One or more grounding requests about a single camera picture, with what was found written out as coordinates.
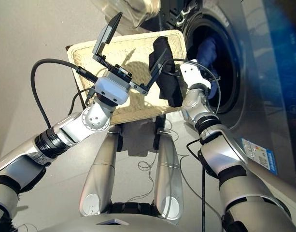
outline woven basket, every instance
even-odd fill
[[[151,78],[149,75],[149,54],[153,52],[153,42],[159,36],[168,37],[174,58],[186,58],[184,38],[178,30],[113,37],[102,53],[106,56],[107,62],[112,65],[119,64],[131,72],[134,82],[137,84],[147,84]],[[95,42],[75,44],[68,49],[67,54],[70,62],[100,77],[105,72],[105,68],[92,59],[92,50]],[[93,85],[92,82],[85,80],[75,71],[73,72],[80,90]],[[180,109],[179,107],[172,108],[168,105],[167,100],[159,99],[159,92],[160,90],[156,83],[153,84],[147,96],[143,96],[131,89],[127,102],[117,106],[111,124],[151,118]],[[86,92],[82,94],[84,101],[86,100],[86,94]]]

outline label sticker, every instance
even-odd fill
[[[250,159],[267,168],[272,173],[277,174],[277,167],[271,150],[265,149],[243,138],[241,138],[241,140],[244,151]]]

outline gray floor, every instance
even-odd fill
[[[32,65],[42,58],[67,60],[65,46],[95,40],[104,25],[104,16],[89,0],[0,0],[0,157],[46,129],[30,87]],[[36,86],[51,123],[65,117],[76,93],[71,70],[44,65],[37,71]],[[77,102],[75,111],[80,110]],[[186,132],[179,113],[171,114],[169,118],[172,129],[179,134],[175,142],[178,153],[188,154],[185,144],[196,134]],[[42,229],[80,217],[78,201],[82,186],[104,136],[104,133],[92,135],[59,157],[35,188],[20,196],[14,224],[32,223]],[[153,153],[147,157],[129,157],[127,152],[118,154],[114,202],[127,201],[149,191],[152,184],[148,173],[139,171],[137,163],[141,160],[152,162],[154,157]],[[187,157],[183,170],[200,193],[200,164]],[[207,177],[206,185],[207,201],[220,211],[217,181]],[[150,194],[142,202],[152,199]],[[201,201],[186,185],[184,207],[179,227],[200,231]],[[206,225],[207,231],[220,229],[220,222],[210,209],[207,209]]]

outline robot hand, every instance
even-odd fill
[[[227,232],[296,231],[264,182],[248,170],[248,158],[239,143],[207,105],[210,83],[193,64],[181,65],[181,73],[189,87],[183,116],[199,133],[198,159],[203,168],[219,179],[223,228]]]

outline laundry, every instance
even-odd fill
[[[155,64],[155,62],[159,59],[159,57],[163,54],[165,49],[167,50],[164,54],[164,59],[167,60],[173,58],[167,37],[158,37],[153,43],[153,49],[154,52],[149,55],[150,70]],[[166,65],[164,65],[163,70],[170,73],[174,73],[174,62],[168,62]],[[183,98],[180,91],[179,82],[176,76],[162,72],[159,75],[159,78],[156,80],[156,83],[160,88],[160,99],[166,99],[168,101],[168,105],[170,105],[171,107],[179,107],[182,105]]]
[[[218,77],[218,73],[216,69],[213,67],[213,63],[215,62],[218,53],[217,45],[221,44],[221,38],[218,34],[214,33],[211,36],[207,37],[198,47],[196,60],[199,64],[208,68],[216,77]],[[211,90],[208,96],[208,99],[211,99],[215,96],[217,91],[217,84],[215,81],[211,81]]]

